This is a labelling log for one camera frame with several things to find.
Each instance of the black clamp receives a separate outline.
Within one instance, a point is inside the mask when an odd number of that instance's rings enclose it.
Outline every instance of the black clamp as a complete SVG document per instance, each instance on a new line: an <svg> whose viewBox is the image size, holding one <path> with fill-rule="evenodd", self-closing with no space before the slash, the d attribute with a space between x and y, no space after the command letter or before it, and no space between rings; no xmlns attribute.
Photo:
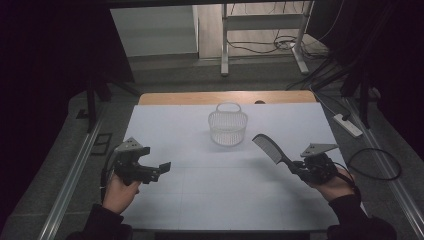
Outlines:
<svg viewBox="0 0 424 240"><path fill-rule="evenodd" d="M123 142L116 149L114 172L125 185L130 185L133 181L141 181L149 184L151 181L157 182L161 174L169 172L171 163L164 163L158 168L146 167L138 163L140 157L150 154L150 147L143 147L134 138Z"/></svg>

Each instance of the black sleeve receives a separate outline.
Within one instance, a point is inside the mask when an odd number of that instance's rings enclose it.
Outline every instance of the black sleeve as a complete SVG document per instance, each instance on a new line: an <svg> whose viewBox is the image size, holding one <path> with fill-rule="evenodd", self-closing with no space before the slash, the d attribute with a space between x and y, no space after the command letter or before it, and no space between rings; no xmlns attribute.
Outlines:
<svg viewBox="0 0 424 240"><path fill-rule="evenodd" d="M114 239L124 217L94 204L82 232L70 234L67 240Z"/></svg>
<svg viewBox="0 0 424 240"><path fill-rule="evenodd" d="M336 198L329 205L340 223L328 228L329 240L396 239L393 226L377 217L368 218L355 195Z"/></svg>

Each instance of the aluminum rail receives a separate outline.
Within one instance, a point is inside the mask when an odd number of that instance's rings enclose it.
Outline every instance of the aluminum rail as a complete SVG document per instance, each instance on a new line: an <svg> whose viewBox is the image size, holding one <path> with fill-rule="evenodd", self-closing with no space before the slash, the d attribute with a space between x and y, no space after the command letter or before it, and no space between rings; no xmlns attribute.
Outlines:
<svg viewBox="0 0 424 240"><path fill-rule="evenodd" d="M107 107L104 104L99 107L99 120L93 127L91 133L88 133L84 139L83 145L72 165L69 173L62 185L62 188L50 210L49 216L38 236L39 240L53 240L56 236L57 230L59 229L60 223L62 222L63 216L65 215L66 208L71 200L72 194L74 193L75 187L81 176L82 170L84 169L87 158L90 155L91 148L96 140L96 136L103 123L104 114Z"/></svg>
<svg viewBox="0 0 424 240"><path fill-rule="evenodd" d="M365 141L372 148L382 149L381 146L378 144L374 134L372 133L372 130L366 129L365 126L362 124L359 116L356 114L358 112L358 109L355 103L352 102L353 100L346 99L346 98L344 98L343 100L348 105L348 107L352 110L351 116L353 117L355 123L359 126L359 128L363 132ZM393 168L392 164L390 164L390 161L385 154L375 153L374 159L377 166L386 177L396 175L395 169ZM416 204L412 196L409 194L408 190L406 189L405 185L402 183L401 179L390 181L388 182L388 184L393 192L393 195L399 202L400 207L402 208L406 217L408 218L408 221L411 224L411 227L414 229L418 239L424 240L424 217L418 205Z"/></svg>

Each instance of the table leg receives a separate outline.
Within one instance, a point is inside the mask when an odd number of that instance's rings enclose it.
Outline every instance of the table leg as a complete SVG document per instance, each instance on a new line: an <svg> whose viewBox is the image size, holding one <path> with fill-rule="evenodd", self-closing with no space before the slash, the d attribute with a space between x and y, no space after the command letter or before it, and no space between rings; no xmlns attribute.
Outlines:
<svg viewBox="0 0 424 240"><path fill-rule="evenodd" d="M228 44L227 44L227 4L222 4L222 53L221 75L228 76Z"/></svg>
<svg viewBox="0 0 424 240"><path fill-rule="evenodd" d="M301 46L303 35L305 35L306 26L308 25L309 16L311 14L312 3L313 1L310 1L306 7L306 10L303 12L302 24L300 25L299 32L297 34L296 43L290 44L292 47L292 53L296 59L297 65L299 66L300 72L304 75L309 74L309 70L306 66L305 60L303 59Z"/></svg>

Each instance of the black cable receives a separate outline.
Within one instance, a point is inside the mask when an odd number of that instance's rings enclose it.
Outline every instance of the black cable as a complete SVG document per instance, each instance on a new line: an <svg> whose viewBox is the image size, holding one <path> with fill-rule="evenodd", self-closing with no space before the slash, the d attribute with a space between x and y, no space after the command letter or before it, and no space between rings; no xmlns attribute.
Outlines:
<svg viewBox="0 0 424 240"><path fill-rule="evenodd" d="M297 13L295 2L293 1L292 3L293 3L293 10Z"/></svg>
<svg viewBox="0 0 424 240"><path fill-rule="evenodd" d="M349 174L350 180L352 180L352 182L355 184L355 179L353 178L352 174L350 174L350 171L347 170L345 166L341 165L340 163L336 163L336 162L333 162L333 163L342 167L347 172L347 174Z"/></svg>
<svg viewBox="0 0 424 240"><path fill-rule="evenodd" d="M259 51L255 51L255 50L253 50L253 49L246 48L246 47L238 47L238 46L234 46L234 45L233 45L233 44L231 44L231 42L229 42L228 40L227 40L227 42L228 42L228 44L229 44L231 47L233 47L233 48L244 49L244 50L247 50L247 51L250 51L250 52L254 52L254 53L259 53L259 54L272 53L272 52L275 52L275 51L277 51L277 50L280 50L279 48L275 48L275 49L270 50L270 51L266 51L266 52L259 52Z"/></svg>
<svg viewBox="0 0 424 240"><path fill-rule="evenodd" d="M291 38L290 40L283 40L283 41L277 41L277 39L279 38ZM239 48L239 49L244 49L247 51L251 51L254 53L259 53L259 54L266 54L266 53L271 53L271 52L275 52L277 50L289 50L291 47L287 46L287 43L292 43L294 42L294 40L296 39L296 37L293 36L278 36L278 32L277 32L277 36L274 39L274 42L269 42L269 43L265 43L265 42L230 42L227 40L228 44L233 47L233 48ZM262 44L262 45L274 45L275 49L270 50L270 51L266 51L266 52L259 52L250 48L246 48L246 47L239 47L239 46L234 46L233 44ZM287 48L282 48L280 46L278 46L278 44L286 44Z"/></svg>
<svg viewBox="0 0 424 240"><path fill-rule="evenodd" d="M333 71L337 66L338 66L339 64L338 63L336 63L336 64L334 64L334 66L332 67L332 68L330 68L328 71L326 71L325 73L323 73L323 74L321 74L321 75L319 75L319 76L316 76L316 77L313 77L311 80L310 80L310 82L311 82L311 84L312 84L312 82L314 81L314 80L316 80L316 79L318 79L318 78L321 78L321 77L323 77L323 76L325 76L325 75L327 75L327 74L329 74L331 71ZM300 88L301 90L304 90L305 89L305 87L306 87L306 84L307 84L307 82L304 82L303 83L303 86Z"/></svg>
<svg viewBox="0 0 424 240"><path fill-rule="evenodd" d="M333 102L337 103L340 107L342 107L347 112L347 114L343 114L343 120L344 121L346 121L350 117L350 115L352 115L352 113L350 112L350 110L347 107L345 107L343 104L341 104L339 101L337 101L336 99L334 99L334 98L332 98L330 96L327 96L326 94L323 94L323 93L318 93L318 92L315 92L315 93L316 94L320 94L320 95L322 95L322 96L324 96L324 97L332 100Z"/></svg>
<svg viewBox="0 0 424 240"><path fill-rule="evenodd" d="M321 65L320 65L317 69L315 69L315 70L314 70L311 74L309 74L307 77L305 77L304 79L302 79L302 80L300 80L300 81L298 81L298 82L291 83L291 84L287 85L287 87L286 87L286 91L290 90L291 88L293 88L293 87L294 87L294 86L296 86L296 85L299 85L299 84L302 84L302 83L305 83L305 82L307 82L307 81L311 80L312 78L314 78L314 76L315 76L316 74L318 74L320 71L322 71L323 69L325 69L328 65L330 65L330 63L331 63L332 61L333 61L333 58L332 58L332 57L327 58L324 62L322 62L322 63L321 63Z"/></svg>
<svg viewBox="0 0 424 240"><path fill-rule="evenodd" d="M315 60L315 59L327 59L328 58L328 55L325 55L325 54L321 54L321 53L310 53L306 49L306 45L305 45L305 43L303 41L300 44L300 50L302 50L303 56L305 56L306 58L311 59L311 60Z"/></svg>
<svg viewBox="0 0 424 240"><path fill-rule="evenodd" d="M364 151L379 151L382 152L384 154L387 154L391 159L393 159L393 163L395 163L396 167L398 168L398 172L394 177L389 177L389 178L379 178L379 177L375 177L372 176L368 173L364 173L361 170L357 169L356 167L352 166L351 162L353 161L353 159L360 153L364 152ZM359 150L358 152L356 152L355 154L352 155L352 157L350 157L350 159L347 161L346 165L351 168L352 170L354 170L355 172L359 173L362 176L374 179L374 180L380 180L380 181L393 181L398 179L401 175L402 175L402 166L400 165L399 161L389 152L382 150L382 149L378 149L378 148L364 148Z"/></svg>
<svg viewBox="0 0 424 240"><path fill-rule="evenodd" d="M236 4L234 3L233 4L233 8L231 8L231 13L230 13L230 15L233 15L233 11L234 11L234 7L236 6Z"/></svg>
<svg viewBox="0 0 424 240"><path fill-rule="evenodd" d="M277 2L274 2L274 8L268 14L271 14L272 12L275 12L275 8L276 7L277 7Z"/></svg>

